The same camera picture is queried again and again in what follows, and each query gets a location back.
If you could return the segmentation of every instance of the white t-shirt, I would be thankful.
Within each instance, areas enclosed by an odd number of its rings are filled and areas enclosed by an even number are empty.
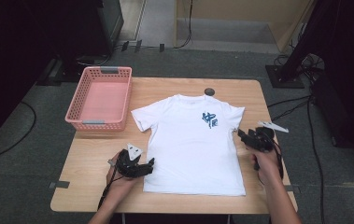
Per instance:
[[[144,191],[245,195],[233,132],[244,107],[214,97],[174,95],[132,111],[141,132],[151,129]]]

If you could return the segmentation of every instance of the pink plastic basket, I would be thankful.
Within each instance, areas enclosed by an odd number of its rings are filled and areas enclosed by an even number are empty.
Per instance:
[[[131,67],[86,67],[65,120],[78,131],[124,130],[131,76]]]

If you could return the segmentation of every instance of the t-shirt sleeve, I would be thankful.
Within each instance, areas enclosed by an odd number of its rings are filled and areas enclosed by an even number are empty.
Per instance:
[[[235,107],[227,103],[222,104],[225,118],[228,120],[233,130],[237,130],[243,118],[245,107]]]
[[[169,99],[167,98],[151,105],[147,105],[131,111],[135,123],[141,132],[144,132],[145,130],[151,128],[153,125],[157,124],[163,112],[163,108],[167,104],[168,100]]]

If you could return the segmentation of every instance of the blue graphic print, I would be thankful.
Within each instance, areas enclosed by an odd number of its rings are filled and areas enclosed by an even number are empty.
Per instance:
[[[206,114],[203,113],[202,119],[206,123],[208,123],[208,127],[211,129],[212,127],[218,126],[218,120],[215,119],[216,116],[217,115],[215,115],[215,114],[210,114],[210,113],[206,112]]]

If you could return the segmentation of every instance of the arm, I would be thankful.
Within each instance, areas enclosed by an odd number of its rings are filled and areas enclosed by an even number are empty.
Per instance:
[[[247,149],[253,153],[253,163],[258,161],[261,167],[259,178],[266,190],[267,206],[272,223],[302,223],[279,176],[276,153],[274,151],[262,153],[250,147]]]
[[[116,163],[116,159],[118,158],[118,155],[119,153],[113,157],[112,160],[114,163]],[[107,184],[110,182],[110,178],[113,175],[114,170],[115,167],[111,166],[106,175]],[[119,172],[116,172],[114,179],[116,180],[120,177],[121,174],[119,174]],[[122,202],[122,200],[127,196],[127,194],[131,191],[133,186],[136,184],[136,182],[138,182],[140,179],[141,178],[123,177],[122,179],[112,182],[112,184],[110,185],[109,192],[106,195],[102,206],[98,209],[98,211],[95,213],[95,215],[92,217],[89,223],[90,224],[109,223],[118,205]]]

